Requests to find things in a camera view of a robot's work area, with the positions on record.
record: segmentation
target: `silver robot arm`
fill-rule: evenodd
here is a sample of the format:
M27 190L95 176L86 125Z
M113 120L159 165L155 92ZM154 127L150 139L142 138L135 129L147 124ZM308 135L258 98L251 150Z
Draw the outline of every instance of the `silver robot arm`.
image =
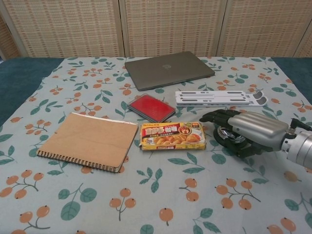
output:
M295 133L296 127L308 131L312 131L312 127L297 119L292 119L288 126L255 112L216 110L205 114L199 121L219 125L214 137L238 157L281 150L290 161L312 168L312 133Z

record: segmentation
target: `spiral notebook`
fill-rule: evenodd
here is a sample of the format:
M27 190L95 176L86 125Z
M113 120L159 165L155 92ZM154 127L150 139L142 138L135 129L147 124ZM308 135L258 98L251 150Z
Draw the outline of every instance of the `spiral notebook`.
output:
M71 113L37 155L118 172L137 129L130 122Z

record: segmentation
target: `laptop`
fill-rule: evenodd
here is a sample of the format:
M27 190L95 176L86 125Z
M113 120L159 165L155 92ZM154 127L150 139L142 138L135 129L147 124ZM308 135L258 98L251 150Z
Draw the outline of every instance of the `laptop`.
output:
M215 74L214 70L189 51L126 62L125 66L139 91Z

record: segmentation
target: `table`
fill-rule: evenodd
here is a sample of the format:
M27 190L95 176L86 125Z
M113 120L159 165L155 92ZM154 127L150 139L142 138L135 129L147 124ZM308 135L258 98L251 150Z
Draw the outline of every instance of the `table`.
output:
M241 160L210 123L204 151L142 152L137 135L118 174L35 155L70 112L147 122L126 106L142 94L124 67L135 59L65 59L0 128L2 233L311 232L312 171L282 152ZM201 59L216 76L145 93L175 106L177 90L263 90L265 107L232 109L312 124L311 105L271 58ZM169 121L212 110L179 108Z

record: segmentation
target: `food package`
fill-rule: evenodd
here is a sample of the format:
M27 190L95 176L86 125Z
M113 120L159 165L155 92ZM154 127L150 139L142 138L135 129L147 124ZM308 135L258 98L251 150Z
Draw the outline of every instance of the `food package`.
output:
M178 150L206 148L205 133L198 122L144 123L141 127L142 150Z

